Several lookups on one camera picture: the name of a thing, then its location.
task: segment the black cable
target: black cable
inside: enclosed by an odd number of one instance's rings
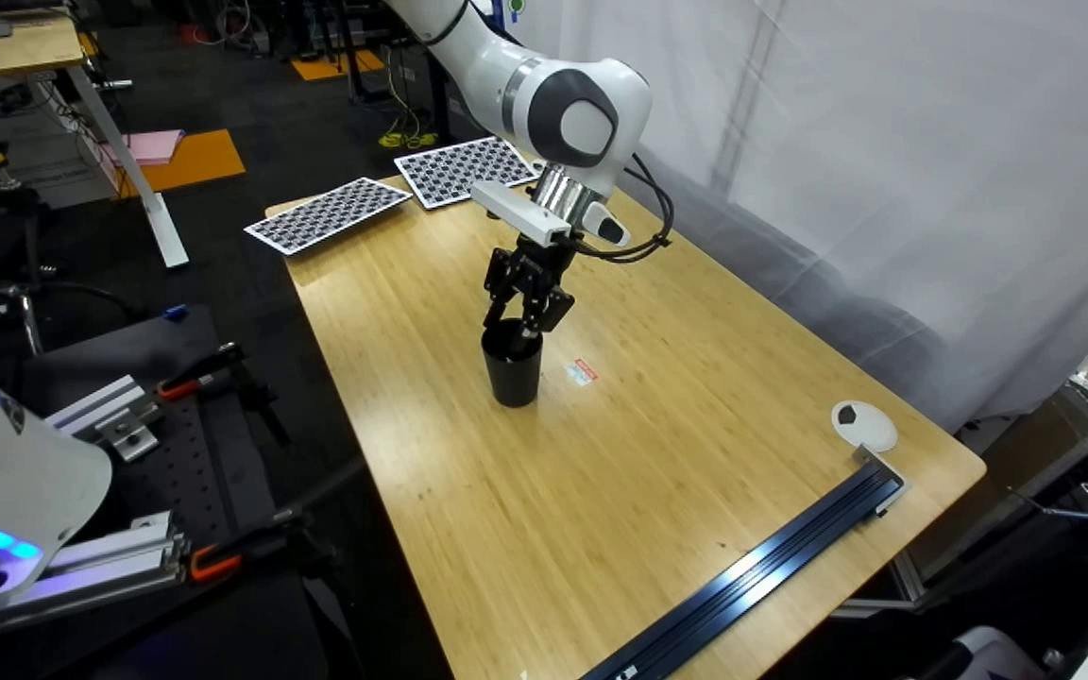
[[[469,0],[457,9],[457,15],[430,40],[418,40],[418,45],[434,49],[437,40],[446,40],[461,26],[464,12],[469,12]]]
[[[102,288],[86,288],[86,283],[63,283],[63,279],[52,279],[52,283],[42,283],[42,294],[92,294],[92,297],[102,297],[102,302],[115,302],[128,322],[145,322],[146,311],[139,311],[138,302],[115,294],[115,291],[102,291]]]
[[[659,186],[653,171],[645,165],[643,153],[630,153],[636,165],[627,165],[627,179],[643,181],[653,189],[653,201],[663,209],[663,225],[653,237],[630,245],[630,248],[593,248],[593,245],[580,245],[583,257],[596,257],[596,259],[614,259],[614,264],[636,264],[645,259],[649,254],[659,254],[663,245],[670,245],[670,229],[672,229],[672,197]]]

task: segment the white curtain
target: white curtain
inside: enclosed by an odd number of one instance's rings
[[[514,35],[636,63],[679,225],[944,428],[1088,351],[1088,2],[529,0]]]

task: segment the red object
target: red object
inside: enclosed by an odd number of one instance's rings
[[[188,399],[188,396],[196,396],[199,391],[199,381],[182,381],[182,385],[164,385],[160,389],[160,396],[165,399],[165,404],[174,404],[174,399]]]
[[[211,554],[211,550],[214,550],[214,543],[192,550],[192,559],[188,559],[188,575],[192,575],[192,582],[199,582],[199,585],[203,585],[203,582],[231,577],[231,575],[242,569],[242,554]]]
[[[211,40],[203,24],[182,24],[177,39],[188,40],[188,45],[207,45]]]

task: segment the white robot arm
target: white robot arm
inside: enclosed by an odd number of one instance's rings
[[[537,210],[508,209],[509,192],[498,189],[484,189],[476,201],[542,245],[563,237],[566,225],[620,242],[617,229],[604,229],[604,201],[645,127],[645,79],[620,61],[544,61],[488,30],[469,0],[391,0],[391,9],[457,79],[484,127],[553,163]]]
[[[0,599],[29,585],[106,498],[115,466],[0,391]]]

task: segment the small white object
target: small white object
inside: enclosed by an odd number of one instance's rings
[[[583,210],[583,225],[614,245],[627,245],[630,242],[630,229],[624,223],[620,233],[604,229],[604,223],[614,219],[614,209],[604,201],[591,201],[587,210]]]
[[[838,430],[838,438],[847,438],[854,449],[869,449],[869,453],[887,453],[894,446],[894,423],[887,418],[887,412],[881,412],[876,404],[867,399],[844,399],[831,412],[831,428]]]

